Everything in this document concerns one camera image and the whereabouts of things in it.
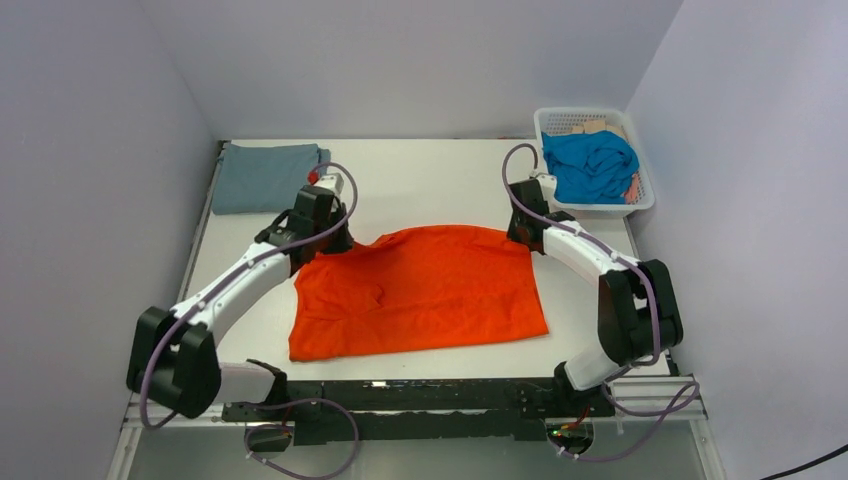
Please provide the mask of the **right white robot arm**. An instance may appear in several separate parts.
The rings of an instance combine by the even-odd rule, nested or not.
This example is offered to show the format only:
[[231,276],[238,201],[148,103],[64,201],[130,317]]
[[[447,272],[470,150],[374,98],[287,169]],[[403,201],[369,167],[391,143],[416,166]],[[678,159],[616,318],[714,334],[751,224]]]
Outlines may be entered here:
[[561,262],[597,288],[598,340],[560,365],[566,393],[590,391],[630,368],[654,364],[683,340],[670,272],[662,261],[625,255],[570,214],[550,210],[537,179],[511,183],[507,193],[512,204],[507,237]]

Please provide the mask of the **orange t shirt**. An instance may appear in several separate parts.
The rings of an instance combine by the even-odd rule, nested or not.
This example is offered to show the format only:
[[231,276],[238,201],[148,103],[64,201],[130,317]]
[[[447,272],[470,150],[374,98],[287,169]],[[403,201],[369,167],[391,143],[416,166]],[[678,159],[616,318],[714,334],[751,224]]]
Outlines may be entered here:
[[501,230],[421,226],[321,254],[294,282],[289,358],[344,357],[488,345],[549,329],[529,249]]

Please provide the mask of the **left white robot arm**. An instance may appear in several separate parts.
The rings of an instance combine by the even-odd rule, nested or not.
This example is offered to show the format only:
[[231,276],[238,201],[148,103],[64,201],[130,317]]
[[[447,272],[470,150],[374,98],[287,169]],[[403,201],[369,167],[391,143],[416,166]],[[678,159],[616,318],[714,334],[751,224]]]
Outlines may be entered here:
[[261,230],[211,284],[168,309],[145,310],[135,327],[128,388],[186,418],[217,404],[284,407],[291,399],[284,371],[255,359],[222,362],[217,348],[259,300],[317,254],[352,249],[343,188],[338,174],[302,187],[294,206]]

